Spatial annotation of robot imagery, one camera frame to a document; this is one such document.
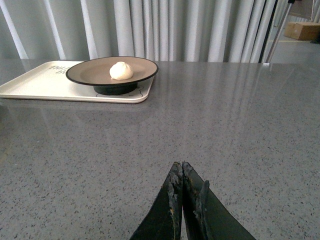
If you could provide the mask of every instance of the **curtain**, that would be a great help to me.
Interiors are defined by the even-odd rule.
[[[0,58],[257,63],[276,0],[0,0]]]
[[[274,16],[274,26],[279,27],[280,21],[285,13],[286,6],[288,4],[288,0],[279,0],[275,16]],[[313,5],[313,20],[309,20],[306,18],[298,17],[298,16],[291,16],[289,15],[287,18],[287,22],[313,22],[313,23],[320,23],[320,0],[315,0]]]

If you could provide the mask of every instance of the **floor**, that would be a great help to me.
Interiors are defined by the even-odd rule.
[[[277,31],[277,27],[272,29],[264,59],[267,58]],[[271,59],[271,63],[307,64],[309,66],[319,67],[320,44],[314,44],[310,43],[310,41],[299,41],[293,38],[285,37],[284,30],[282,30],[281,37]]]

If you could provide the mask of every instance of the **white tray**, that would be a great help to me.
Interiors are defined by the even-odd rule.
[[[123,95],[102,95],[92,86],[66,77],[67,69],[81,61],[49,61],[0,86],[0,98],[136,104],[148,95],[153,78],[138,82],[138,87]]]

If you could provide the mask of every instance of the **table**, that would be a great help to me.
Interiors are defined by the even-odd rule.
[[[256,239],[320,239],[320,69],[157,64],[138,104],[0,99],[0,239],[128,239],[174,161]]]

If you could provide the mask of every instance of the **black plate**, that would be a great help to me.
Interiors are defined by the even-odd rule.
[[[110,68],[117,62],[129,64],[133,76],[125,80],[112,79]],[[93,86],[103,95],[126,94],[137,88],[138,82],[156,75],[159,68],[153,61],[133,56],[111,56],[81,62],[69,68],[66,77],[77,84]]]

